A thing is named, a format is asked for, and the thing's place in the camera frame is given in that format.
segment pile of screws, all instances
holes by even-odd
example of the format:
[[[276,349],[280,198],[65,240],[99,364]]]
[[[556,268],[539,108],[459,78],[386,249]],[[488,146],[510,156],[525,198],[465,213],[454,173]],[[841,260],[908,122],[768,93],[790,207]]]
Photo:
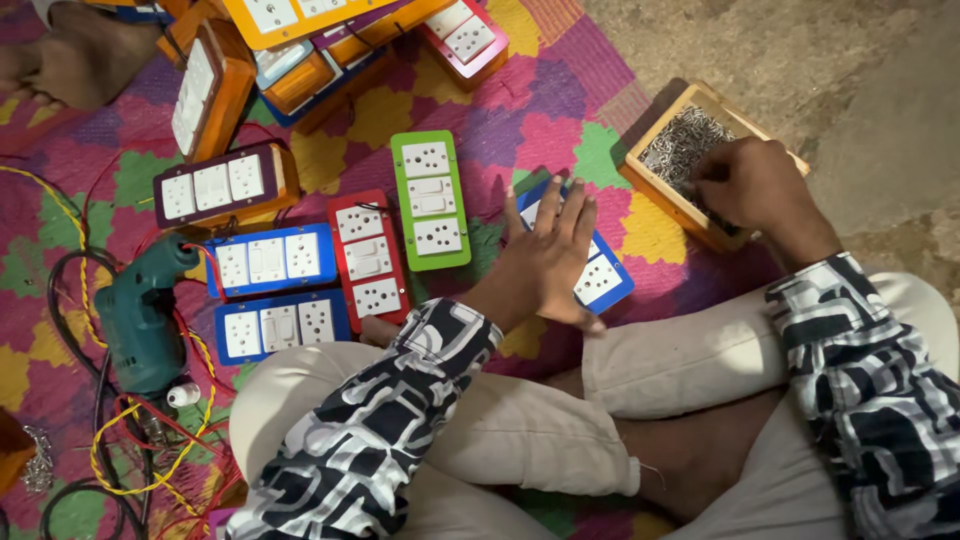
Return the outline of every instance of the pile of screws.
[[[728,233],[735,233],[736,227],[704,207],[690,183],[690,175],[700,158],[721,142],[733,140],[736,135],[710,118],[703,109],[691,106],[670,120],[639,159],[707,217]]]
[[[47,439],[47,432],[41,428],[24,426],[23,430],[36,443],[36,455],[27,461],[23,483],[27,487],[27,493],[43,493],[54,484],[54,460],[50,456],[50,440]]]

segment colorful mat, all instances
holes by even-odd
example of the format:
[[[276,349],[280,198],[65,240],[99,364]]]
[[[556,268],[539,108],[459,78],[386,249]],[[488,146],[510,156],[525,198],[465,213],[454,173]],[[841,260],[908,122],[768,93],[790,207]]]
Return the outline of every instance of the colorful mat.
[[[0,7],[4,40],[43,30],[22,1]],[[776,276],[776,267],[759,248],[725,257],[706,251],[616,173],[626,151],[620,137],[649,100],[575,0],[489,0],[487,8],[510,35],[512,56],[472,94],[458,90],[429,55],[414,50],[403,56],[384,84],[356,98],[352,124],[344,112],[313,135],[299,136],[277,127],[262,103],[252,104],[248,121],[288,142],[308,193],[285,223],[325,221],[324,201],[331,195],[370,187],[395,195],[390,136],[446,129],[457,140],[473,263],[412,276],[417,300],[462,292],[487,271],[503,233],[504,184],[517,184],[542,167],[568,169],[588,180],[600,205],[598,228],[636,281],[636,291],[605,314],[612,326],[700,310]],[[156,59],[116,103],[88,115],[53,114],[29,102],[0,101],[3,163],[37,173],[79,205],[94,175],[119,150],[136,141],[171,136],[169,118],[181,77]],[[238,144],[263,136],[244,130]],[[20,159],[7,158],[10,155]],[[149,200],[152,178],[178,162],[172,141],[124,152],[91,195],[92,244],[129,260],[155,223]],[[0,174],[5,187],[0,197],[0,309],[5,313],[0,406],[21,423],[49,431],[57,476],[47,495],[31,496],[18,486],[0,502],[12,522],[12,538],[26,539],[36,538],[40,512],[53,494],[74,479],[90,476],[93,385],[54,333],[44,298],[49,268],[78,247],[76,231],[36,184]],[[102,270],[90,274],[94,287],[108,282]],[[212,343],[216,302],[198,285],[181,285],[177,293],[188,320]],[[88,352],[99,357],[101,350],[84,335],[76,266],[68,269],[60,294],[75,333]],[[489,370],[532,379],[549,376],[576,367],[580,347],[576,332],[531,319],[507,337]],[[637,361],[642,360],[638,351]],[[220,369],[221,378],[238,387],[247,373],[249,368]],[[228,406],[228,400],[218,397],[214,419],[226,418]],[[196,427],[200,414],[199,408],[188,410],[182,421]],[[131,483],[139,482],[135,456],[115,446],[118,468]],[[193,451],[174,483],[202,507],[218,480],[210,455]],[[562,537],[640,539],[665,531],[661,522],[638,513],[636,503],[530,493],[519,499]],[[162,490],[154,508],[153,534],[183,517]],[[101,538],[109,535],[115,519],[113,505],[100,496],[76,495],[58,507],[53,533],[58,538]]]

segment green switch board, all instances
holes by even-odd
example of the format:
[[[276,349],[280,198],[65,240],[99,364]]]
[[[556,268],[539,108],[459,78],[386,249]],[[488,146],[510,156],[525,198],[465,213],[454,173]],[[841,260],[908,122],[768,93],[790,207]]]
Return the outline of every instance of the green switch board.
[[[398,134],[390,139],[390,146],[410,270],[469,263],[467,216],[453,135],[448,131]]]

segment wooden tray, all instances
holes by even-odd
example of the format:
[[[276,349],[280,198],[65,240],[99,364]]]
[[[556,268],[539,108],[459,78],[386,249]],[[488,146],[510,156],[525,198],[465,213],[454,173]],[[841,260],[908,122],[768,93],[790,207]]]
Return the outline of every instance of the wooden tray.
[[[619,169],[620,175],[627,179],[637,191],[646,195],[670,217],[674,218],[681,227],[707,244],[710,249],[717,252],[736,251],[750,239],[753,231],[741,229],[734,235],[728,234],[639,159],[647,146],[670,123],[670,120],[678,112],[690,106],[703,109],[711,118],[730,130],[737,138],[750,135],[763,140],[774,138],[751,120],[743,110],[717,93],[708,84],[703,81],[694,81],[644,134],[636,146],[627,153],[626,161]],[[790,153],[790,156],[797,163],[800,172],[806,176],[810,172],[810,165],[793,153]]]

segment patterned shirt sleeve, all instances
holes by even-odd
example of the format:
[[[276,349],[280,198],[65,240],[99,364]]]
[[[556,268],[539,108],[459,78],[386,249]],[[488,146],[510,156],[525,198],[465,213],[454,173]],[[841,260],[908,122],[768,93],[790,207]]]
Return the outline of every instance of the patterned shirt sleeve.
[[[230,519],[229,537],[396,533],[406,521],[404,489],[502,339],[480,313],[451,300],[413,310],[380,360],[288,432]]]
[[[767,292],[791,385],[865,538],[960,534],[960,387],[849,254]]]

